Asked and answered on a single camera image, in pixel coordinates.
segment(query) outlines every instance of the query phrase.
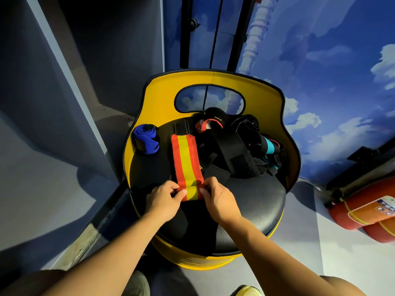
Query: right hand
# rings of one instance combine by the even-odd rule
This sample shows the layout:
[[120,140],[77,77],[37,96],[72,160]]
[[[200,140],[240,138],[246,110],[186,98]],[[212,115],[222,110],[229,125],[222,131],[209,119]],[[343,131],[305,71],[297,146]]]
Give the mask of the right hand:
[[207,178],[204,184],[210,186],[211,194],[204,188],[200,188],[199,191],[203,195],[211,218],[216,223],[224,227],[241,217],[235,197],[228,188],[218,183],[215,177]]

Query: blue rolled wrap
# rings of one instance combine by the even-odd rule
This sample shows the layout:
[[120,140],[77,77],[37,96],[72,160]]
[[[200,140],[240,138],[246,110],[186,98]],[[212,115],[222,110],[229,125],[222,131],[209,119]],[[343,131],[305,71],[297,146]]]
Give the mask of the blue rolled wrap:
[[154,154],[159,150],[159,139],[154,125],[143,124],[137,126],[133,130],[132,138],[137,148],[146,155]]

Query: person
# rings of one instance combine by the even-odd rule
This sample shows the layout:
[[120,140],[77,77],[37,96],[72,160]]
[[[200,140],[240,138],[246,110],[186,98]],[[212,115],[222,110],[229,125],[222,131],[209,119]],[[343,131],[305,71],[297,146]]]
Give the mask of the person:
[[[241,215],[233,194],[215,177],[206,179],[204,184],[211,190],[200,188],[207,210],[233,239],[265,296],[365,295],[343,279],[318,276],[269,240]],[[149,295],[145,277],[133,271],[152,237],[179,209],[187,192],[181,190],[171,197],[171,192],[178,188],[172,181],[154,188],[147,195],[145,214],[138,221],[106,247],[70,269],[43,295]],[[234,295],[261,294],[254,287],[244,286]]]

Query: orange label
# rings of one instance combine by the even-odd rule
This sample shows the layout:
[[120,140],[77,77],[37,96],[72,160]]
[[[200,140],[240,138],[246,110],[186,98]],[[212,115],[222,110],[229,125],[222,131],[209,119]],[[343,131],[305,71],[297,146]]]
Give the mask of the orange label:
[[348,217],[363,225],[373,224],[394,216],[395,198],[388,195],[348,212]]

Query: chair seat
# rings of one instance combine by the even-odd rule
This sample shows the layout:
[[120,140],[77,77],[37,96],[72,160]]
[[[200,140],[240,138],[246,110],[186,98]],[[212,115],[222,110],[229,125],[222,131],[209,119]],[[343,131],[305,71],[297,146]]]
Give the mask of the chair seat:
[[[185,118],[193,123],[193,118]],[[165,181],[175,181],[170,137],[174,121],[159,127],[160,149],[152,155],[136,152],[130,168],[131,197],[139,214],[143,214],[146,195]],[[243,217],[268,235],[284,209],[286,189],[275,177],[238,179],[230,177],[225,185],[234,194]],[[170,244],[202,256],[224,256],[239,253],[225,230],[215,223],[204,200],[182,202],[173,219],[166,222],[158,235]]]

